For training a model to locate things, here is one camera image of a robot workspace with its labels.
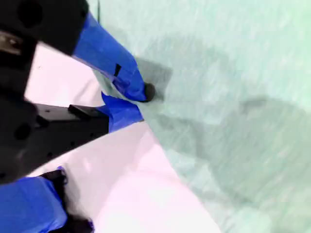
black rubber tip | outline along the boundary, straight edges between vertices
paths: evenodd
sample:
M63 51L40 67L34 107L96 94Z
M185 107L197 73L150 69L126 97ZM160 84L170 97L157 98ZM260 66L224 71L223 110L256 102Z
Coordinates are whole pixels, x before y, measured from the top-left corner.
M147 103L153 100L153 98L156 95L156 89L155 86L153 86L151 83L145 83L145 96L146 100L141 101L143 103Z

light green cloth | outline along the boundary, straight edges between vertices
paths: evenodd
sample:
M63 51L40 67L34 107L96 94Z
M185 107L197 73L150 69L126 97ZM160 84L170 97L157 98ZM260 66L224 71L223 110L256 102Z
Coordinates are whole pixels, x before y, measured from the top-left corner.
M310 0L99 1L156 87L145 120L222 232L311 233Z

blue tape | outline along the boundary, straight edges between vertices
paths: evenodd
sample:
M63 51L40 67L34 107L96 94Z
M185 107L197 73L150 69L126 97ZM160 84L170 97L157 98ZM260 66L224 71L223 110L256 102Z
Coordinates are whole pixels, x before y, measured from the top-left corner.
M67 221L52 182L42 177L0 185L0 200L1 232L48 233Z
M107 96L104 93L102 93L102 98L105 105L97 109L109 116L110 133L143 120L139 108L135 104L126 100Z
M87 16L73 57L101 72L128 99L146 100L144 81L134 57L100 26L91 13Z

table surface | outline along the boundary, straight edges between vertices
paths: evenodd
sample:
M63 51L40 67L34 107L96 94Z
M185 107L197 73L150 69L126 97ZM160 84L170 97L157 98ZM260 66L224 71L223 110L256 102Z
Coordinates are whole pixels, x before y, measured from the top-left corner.
M28 99L66 107L100 106L100 93L90 68L45 45L37 47ZM93 219L96 232L219 232L145 122L98 138L29 176L58 166L68 174L73 209Z

screw hole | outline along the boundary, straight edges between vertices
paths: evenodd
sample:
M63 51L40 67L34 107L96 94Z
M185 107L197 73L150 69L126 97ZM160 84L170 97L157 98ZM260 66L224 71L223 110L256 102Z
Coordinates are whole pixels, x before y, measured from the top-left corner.
M17 15L25 28L32 28L42 22L42 6L35 0L25 0L18 6Z
M17 130L14 132L14 137L17 140L25 140L29 137L31 128L28 124L21 124Z
M86 17L86 11L81 11L81 16L82 16L83 18L85 18L85 17Z

